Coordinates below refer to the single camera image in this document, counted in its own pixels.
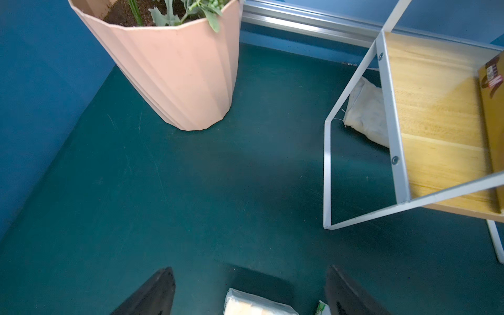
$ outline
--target white cloth bag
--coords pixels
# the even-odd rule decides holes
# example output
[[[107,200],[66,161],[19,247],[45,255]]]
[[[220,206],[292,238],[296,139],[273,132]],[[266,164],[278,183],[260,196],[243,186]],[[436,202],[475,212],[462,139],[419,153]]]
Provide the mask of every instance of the white cloth bag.
[[[371,141],[389,147],[382,89],[364,77],[359,79],[350,92],[343,123],[364,134]]]

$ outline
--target floor scratch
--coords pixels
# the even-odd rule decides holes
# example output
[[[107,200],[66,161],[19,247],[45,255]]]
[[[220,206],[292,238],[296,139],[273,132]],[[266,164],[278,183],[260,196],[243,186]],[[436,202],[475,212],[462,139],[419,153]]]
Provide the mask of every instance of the floor scratch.
[[[161,186],[161,190],[163,191],[164,200],[166,202],[166,205],[168,206],[169,205],[168,204],[168,199],[166,198],[166,193],[164,192],[163,181],[161,180],[161,176],[159,175],[159,168],[157,166],[156,160],[154,160],[154,155],[152,155],[151,150],[149,149],[149,147],[145,143],[144,138],[142,137],[142,133],[140,132],[140,122],[138,123],[138,135],[140,136],[140,140],[142,141],[142,143],[144,144],[145,148],[149,152],[149,155],[151,156],[152,162],[154,163],[154,167],[156,168],[156,173],[157,173],[158,179],[159,179],[159,185]]]
[[[130,167],[130,158],[128,157],[128,155],[125,153],[124,155],[126,155],[126,163],[128,164],[128,168],[130,169],[130,174],[133,174],[131,172],[131,167]]]
[[[314,194],[316,197],[320,198],[320,199],[324,199],[323,195],[321,193],[319,193],[318,191],[314,190],[313,188],[308,188],[308,189],[304,189],[305,191],[307,191],[308,193],[312,193]]]
[[[121,244],[121,247],[119,248],[119,251],[115,254],[116,258],[121,254],[122,249],[124,248],[124,245],[126,244],[126,241],[128,240],[128,238],[130,237],[132,230],[133,230],[133,222],[130,223],[128,233],[126,234],[126,237],[124,237],[124,239],[122,240],[122,244]]]
[[[142,110],[140,112],[140,120],[138,121],[138,131],[140,131],[140,123],[142,122],[142,114],[144,113],[144,111]]]
[[[119,128],[117,128],[117,126],[115,125],[114,121],[112,120],[112,117],[110,117],[110,115],[109,115],[109,114],[107,114],[107,116],[108,116],[108,119],[110,119],[110,122],[112,123],[112,126],[114,126],[114,128],[115,128],[117,131],[119,131]]]

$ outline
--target potted plant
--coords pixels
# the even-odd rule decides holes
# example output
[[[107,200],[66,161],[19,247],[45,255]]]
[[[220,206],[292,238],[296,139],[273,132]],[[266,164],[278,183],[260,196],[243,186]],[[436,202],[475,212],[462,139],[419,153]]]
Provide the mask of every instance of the potted plant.
[[[238,67],[239,0],[69,2],[165,122],[202,130],[228,112]]]

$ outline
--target cardboard box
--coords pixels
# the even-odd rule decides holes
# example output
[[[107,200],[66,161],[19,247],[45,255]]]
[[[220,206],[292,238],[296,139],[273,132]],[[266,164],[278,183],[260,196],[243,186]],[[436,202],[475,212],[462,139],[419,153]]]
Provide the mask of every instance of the cardboard box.
[[[478,71],[490,158],[494,172],[504,170],[504,51]],[[497,187],[500,212],[504,212],[504,186]]]

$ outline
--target plant stem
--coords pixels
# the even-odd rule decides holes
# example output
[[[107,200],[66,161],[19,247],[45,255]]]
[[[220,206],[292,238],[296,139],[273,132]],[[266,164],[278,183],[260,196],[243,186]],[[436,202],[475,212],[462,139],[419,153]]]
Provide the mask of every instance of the plant stem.
[[[140,15],[137,0],[128,0],[128,4],[130,5],[131,13],[133,13],[138,26],[143,26],[144,21],[142,20],[142,16]]]
[[[191,12],[195,7],[199,6],[202,0],[196,0],[185,12],[184,16],[180,19],[180,23],[184,23],[184,21],[187,19],[189,16],[188,12]]]

